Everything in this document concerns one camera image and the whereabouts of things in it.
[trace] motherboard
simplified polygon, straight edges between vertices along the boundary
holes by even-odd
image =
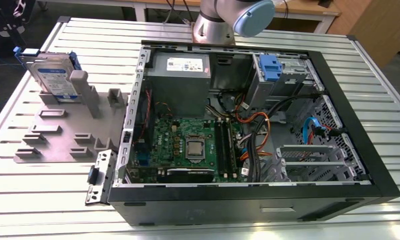
[[[227,120],[160,118],[153,124],[152,150],[137,153],[131,169],[140,183],[184,182],[185,178],[213,178],[212,182],[241,182],[233,139],[240,123]]]

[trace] white label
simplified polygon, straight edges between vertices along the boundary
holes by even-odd
[[[64,69],[39,68],[37,71],[47,89],[61,102],[72,101],[72,99],[77,98],[73,84],[67,81],[68,73]]]
[[[243,102],[241,102],[241,107],[243,107],[245,110],[248,110],[249,105],[243,101]]]
[[[177,58],[167,59],[168,71],[203,72],[203,60],[199,58]]]
[[[241,168],[241,175],[247,176],[249,175],[249,169],[248,168]]]
[[[263,213],[296,212],[291,207],[261,207]]]
[[[331,12],[331,11],[324,11],[324,12],[323,12],[323,15],[334,15],[334,16],[338,16],[339,13],[338,13],[338,12]]]

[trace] sticker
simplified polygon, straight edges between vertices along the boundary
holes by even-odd
[[[203,60],[199,58],[171,57],[167,59],[168,71],[203,72]]]
[[[72,102],[77,98],[77,92],[73,84],[67,81],[68,74],[64,69],[39,68],[39,76],[52,95],[60,102]]]
[[[249,105],[243,101],[243,102],[241,102],[241,107],[243,107],[245,110],[248,110]]]
[[[248,168],[241,168],[241,175],[247,176],[249,175],[249,169]]]

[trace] orange wire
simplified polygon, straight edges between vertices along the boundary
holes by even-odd
[[[322,124],[322,126],[324,126],[328,130],[332,130],[332,128],[328,125]]]
[[[239,121],[240,123],[249,123],[249,122],[252,122],[252,121],[256,119],[257,116],[263,116],[263,117],[265,118],[265,121],[267,121],[268,131],[267,131],[264,140],[261,141],[260,145],[256,146],[256,150],[259,151],[259,150],[263,149],[263,147],[264,147],[264,145],[265,145],[265,143],[267,143],[268,136],[269,136],[271,130],[272,130],[272,125],[271,125],[271,121],[269,121],[268,115],[267,115],[267,113],[263,112],[263,111],[253,113],[247,119],[243,119],[243,118],[239,117],[239,108],[240,108],[240,105],[241,105],[241,103],[244,102],[244,100],[245,100],[245,95],[243,96],[243,99],[241,99],[240,104],[235,107],[235,117],[236,117],[237,121]],[[248,158],[248,152],[245,152],[245,153],[241,155],[240,159],[241,159],[241,158],[244,158],[244,159]]]

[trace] desk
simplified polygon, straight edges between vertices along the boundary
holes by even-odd
[[[400,96],[356,41],[343,35],[264,31],[240,46],[320,51],[400,189]],[[72,18],[56,24],[43,51],[77,53],[99,92],[132,91],[141,40],[189,42],[187,25]],[[326,222],[132,227],[111,206],[84,205],[92,163],[13,162],[41,108],[27,72],[0,113],[0,236],[31,240],[400,239],[400,197]]]
[[[201,0],[185,0],[189,10],[200,11]],[[119,6],[135,8],[136,20],[139,22],[147,21],[147,9],[171,9],[165,0],[47,0],[47,2],[57,2],[67,4],[89,4],[104,6]],[[175,9],[187,11],[183,0],[175,0]],[[289,19],[314,20],[319,24],[315,28],[315,33],[326,34],[335,17],[342,14],[342,11],[332,3],[330,8],[318,5],[316,0],[291,0],[288,2],[288,16]],[[276,18],[284,18],[285,4],[276,6]]]

